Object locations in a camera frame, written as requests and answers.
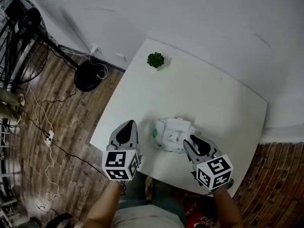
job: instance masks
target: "power strip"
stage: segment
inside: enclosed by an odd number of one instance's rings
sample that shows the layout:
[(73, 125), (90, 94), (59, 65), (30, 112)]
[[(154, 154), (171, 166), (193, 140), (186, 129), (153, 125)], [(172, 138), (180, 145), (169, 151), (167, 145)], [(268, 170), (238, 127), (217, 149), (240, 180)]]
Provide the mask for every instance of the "power strip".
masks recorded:
[(53, 138), (54, 138), (54, 132), (52, 131), (52, 130), (50, 130), (49, 132), (48, 132), (48, 134), (47, 134), (47, 140), (46, 140), (46, 144), (48, 145), (48, 146), (51, 146), (51, 144), (52, 144), (52, 141), (53, 141)]

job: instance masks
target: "white table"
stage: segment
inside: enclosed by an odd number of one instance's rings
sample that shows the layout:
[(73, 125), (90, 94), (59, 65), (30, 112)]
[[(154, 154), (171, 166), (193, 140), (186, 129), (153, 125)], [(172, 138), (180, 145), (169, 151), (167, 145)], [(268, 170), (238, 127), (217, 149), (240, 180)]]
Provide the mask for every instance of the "white table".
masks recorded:
[[(160, 70), (150, 67), (147, 57), (154, 52), (162, 53), (170, 65)], [(215, 67), (146, 39), (114, 91), (90, 143), (105, 150), (112, 131), (133, 119), (143, 154), (139, 170), (175, 187), (206, 194), (208, 190), (194, 180), (185, 154), (162, 152), (149, 145), (156, 119), (190, 120), (230, 158), (235, 184), (229, 193), (233, 196), (255, 153), (266, 106), (261, 97)]]

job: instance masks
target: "jeans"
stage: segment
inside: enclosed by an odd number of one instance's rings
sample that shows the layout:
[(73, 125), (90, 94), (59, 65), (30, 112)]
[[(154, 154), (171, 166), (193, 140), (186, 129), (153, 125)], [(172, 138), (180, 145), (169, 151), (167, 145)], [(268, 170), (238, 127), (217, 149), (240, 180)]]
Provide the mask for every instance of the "jeans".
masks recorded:
[(172, 186), (153, 179), (152, 200), (147, 201), (145, 194), (146, 178), (146, 175), (137, 172), (132, 181), (126, 184), (126, 195), (120, 198), (118, 209), (143, 205), (155, 205), (177, 215), (183, 225), (186, 226), (184, 207), (174, 197)]

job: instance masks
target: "wall outlet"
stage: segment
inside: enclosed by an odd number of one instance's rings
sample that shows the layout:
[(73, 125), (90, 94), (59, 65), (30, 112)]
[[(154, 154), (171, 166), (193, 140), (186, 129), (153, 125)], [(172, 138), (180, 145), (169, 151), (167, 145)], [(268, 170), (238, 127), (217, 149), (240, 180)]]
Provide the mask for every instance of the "wall outlet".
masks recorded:
[(51, 141), (53, 141), (53, 138), (54, 138), (54, 132), (52, 131), (52, 130), (50, 130), (49, 132), (48, 132), (48, 134), (47, 134), (47, 140), (46, 140), (46, 144), (48, 145), (48, 146), (51, 146), (51, 144), (52, 144), (52, 142)]
[(119, 54), (119, 53), (115, 53), (117, 55), (117, 57), (122, 60), (123, 62), (126, 62), (127, 59), (125, 58), (125, 56), (123, 54)]
[(92, 49), (90, 50), (91, 54), (95, 54), (96, 52), (100, 52), (100, 54), (102, 55), (101, 49), (97, 44), (93, 44)]

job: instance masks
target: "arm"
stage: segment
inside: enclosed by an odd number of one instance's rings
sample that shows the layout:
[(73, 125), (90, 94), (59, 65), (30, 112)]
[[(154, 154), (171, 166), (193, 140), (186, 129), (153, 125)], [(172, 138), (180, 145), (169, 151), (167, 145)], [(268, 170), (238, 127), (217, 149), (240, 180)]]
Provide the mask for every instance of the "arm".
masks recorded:
[(227, 190), (220, 187), (213, 194), (218, 209), (218, 219), (222, 228), (243, 228), (242, 216)]
[(109, 228), (117, 211), (122, 189), (118, 181), (111, 180), (90, 209), (83, 228)]

